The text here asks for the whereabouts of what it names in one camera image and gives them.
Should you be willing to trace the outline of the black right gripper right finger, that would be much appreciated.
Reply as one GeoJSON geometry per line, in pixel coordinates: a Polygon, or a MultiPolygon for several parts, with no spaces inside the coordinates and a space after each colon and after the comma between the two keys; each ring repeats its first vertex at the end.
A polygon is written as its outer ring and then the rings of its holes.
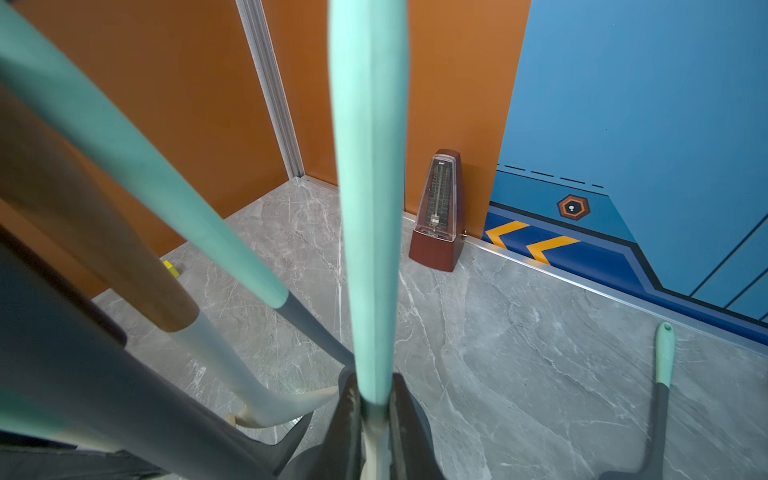
{"type": "Polygon", "coordinates": [[[432,445],[431,429],[403,376],[393,375],[389,404],[393,479],[445,478],[432,445]]]}

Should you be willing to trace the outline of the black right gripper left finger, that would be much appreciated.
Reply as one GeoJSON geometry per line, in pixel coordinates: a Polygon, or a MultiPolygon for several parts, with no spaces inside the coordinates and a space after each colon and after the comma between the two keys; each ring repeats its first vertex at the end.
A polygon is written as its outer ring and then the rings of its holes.
{"type": "Polygon", "coordinates": [[[356,374],[344,388],[322,444],[310,452],[300,479],[359,479],[362,470],[362,399],[356,374]]]}

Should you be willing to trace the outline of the grey kitchen utensil rack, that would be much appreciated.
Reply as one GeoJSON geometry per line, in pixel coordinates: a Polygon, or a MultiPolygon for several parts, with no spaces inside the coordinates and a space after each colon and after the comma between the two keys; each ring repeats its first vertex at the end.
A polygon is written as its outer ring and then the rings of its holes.
{"type": "Polygon", "coordinates": [[[1,227],[1,389],[188,479],[276,479],[258,442],[127,353],[100,310],[1,227]]]}

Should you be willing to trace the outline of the grey turner mint handle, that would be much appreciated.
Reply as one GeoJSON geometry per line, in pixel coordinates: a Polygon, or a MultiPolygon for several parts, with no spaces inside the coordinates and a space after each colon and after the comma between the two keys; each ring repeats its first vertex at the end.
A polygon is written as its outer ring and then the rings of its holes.
{"type": "Polygon", "coordinates": [[[663,322],[655,336],[655,383],[653,388],[652,432],[650,447],[642,468],[637,472],[606,471],[604,479],[662,479],[670,386],[676,352],[676,335],[669,322],[663,322]]]}

